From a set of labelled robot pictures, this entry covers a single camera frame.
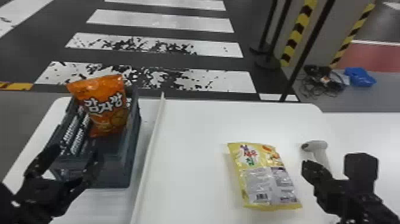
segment yellow black striped pole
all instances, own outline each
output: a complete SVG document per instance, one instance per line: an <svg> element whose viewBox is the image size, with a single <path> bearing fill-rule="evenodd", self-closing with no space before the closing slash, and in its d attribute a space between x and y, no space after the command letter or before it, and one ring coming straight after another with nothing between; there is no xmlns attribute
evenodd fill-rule
<svg viewBox="0 0 400 224"><path fill-rule="evenodd" d="M16 83L16 82L0 82L1 90L12 91L29 91L32 88L32 83Z"/></svg>
<svg viewBox="0 0 400 224"><path fill-rule="evenodd" d="M297 45L303 38L304 30L307 28L308 23L310 23L310 17L313 13L315 6L317 6L318 0L305 0L304 5L300 10L300 15L297 18L295 27L290 34L289 40L283 50L282 57L280 59L280 64L282 67L289 66L290 60L293 55L295 55L295 50Z"/></svg>
<svg viewBox="0 0 400 224"><path fill-rule="evenodd" d="M350 34L347 36L345 41L343 41L342 46L340 47L339 51L336 53L333 61L329 65L329 67L331 67L333 69L333 68L335 68L337 66L337 64L340 61L340 59L342 59L343 54L345 54L347 48L349 48L349 46L350 46L351 42L353 41L355 35L357 35L358 31L360 31L360 29L364 25L365 21L367 21L368 16L370 15L370 13L372 12L372 10L374 8L375 8L375 4L373 4L373 3L370 3L370 4L367 5L365 10L362 12L361 18L355 23L355 25L351 29Z"/></svg>

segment wall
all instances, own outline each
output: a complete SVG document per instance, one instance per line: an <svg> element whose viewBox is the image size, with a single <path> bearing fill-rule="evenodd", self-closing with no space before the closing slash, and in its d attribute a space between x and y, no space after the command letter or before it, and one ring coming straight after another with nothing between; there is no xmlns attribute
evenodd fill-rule
<svg viewBox="0 0 400 224"><path fill-rule="evenodd" d="M295 55L290 61L290 66L294 67L298 62L301 53L310 38L311 32L315 27L317 20L323 10L323 7L327 0L319 0L315 10L312 13L310 23L305 29L303 39L297 46ZM361 17L365 6L373 0L336 0L328 19L326 20L324 27L321 30L319 37L317 38L314 47L312 48L306 64L317 64L320 66L328 66L339 50L342 42L350 33L354 23ZM274 15L274 19L271 25L271 32L268 34L267 42L271 42L273 32L276 29L277 21L282 12L283 4L285 0L278 0L277 10ZM280 59L282 52L286 46L288 38L295 25L299 12L304 5L303 0L293 0L290 6L289 13L287 14L285 25L282 28L277 46L275 48L275 56Z"/></svg>

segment chip bag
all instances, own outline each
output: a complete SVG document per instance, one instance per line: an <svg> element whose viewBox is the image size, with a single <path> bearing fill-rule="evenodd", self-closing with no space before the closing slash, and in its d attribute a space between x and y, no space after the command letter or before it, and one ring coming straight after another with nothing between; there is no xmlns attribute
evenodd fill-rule
<svg viewBox="0 0 400 224"><path fill-rule="evenodd" d="M128 117L122 76L110 75L67 84L93 121L90 137L105 136L124 129Z"/></svg>
<svg viewBox="0 0 400 224"><path fill-rule="evenodd" d="M264 211L302 207L274 147L247 142L228 143L228 147L245 207Z"/></svg>

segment yellow snack bag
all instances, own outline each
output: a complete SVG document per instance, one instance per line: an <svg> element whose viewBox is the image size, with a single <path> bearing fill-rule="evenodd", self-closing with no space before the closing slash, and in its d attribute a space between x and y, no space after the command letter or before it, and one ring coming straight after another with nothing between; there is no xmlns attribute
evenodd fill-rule
<svg viewBox="0 0 400 224"><path fill-rule="evenodd" d="M244 207L264 211L298 209L301 204L279 154L271 145L228 143Z"/></svg>

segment white table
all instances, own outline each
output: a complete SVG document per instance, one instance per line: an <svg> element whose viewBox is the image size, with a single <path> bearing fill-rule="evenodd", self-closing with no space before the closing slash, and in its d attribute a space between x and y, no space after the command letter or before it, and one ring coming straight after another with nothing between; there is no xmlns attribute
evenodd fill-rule
<svg viewBox="0 0 400 224"><path fill-rule="evenodd" d="M7 174L4 182L20 186L22 172L46 144L60 122L68 98L55 101L42 123ZM323 114L309 104L167 100L139 101L140 131L132 185L126 190L91 189L84 192L67 214L53 223L334 223L313 197L312 186L300 176L302 159L310 154L299 146L311 139L329 143L327 156L336 178L342 178L343 156L363 151L381 161L376 190L400 214L400 188L395 173L400 161L400 114ZM136 190L145 148L155 134L146 157L136 206ZM303 208L260 212L242 207L226 142L259 142L277 147L298 190Z"/></svg>
<svg viewBox="0 0 400 224"><path fill-rule="evenodd" d="M330 223L300 175L309 153L299 147L323 139L340 148L324 114L311 104L167 100L148 149L135 224ZM273 145L297 188L302 209L263 212L242 207L227 142ZM342 176L343 155L328 151L333 173Z"/></svg>

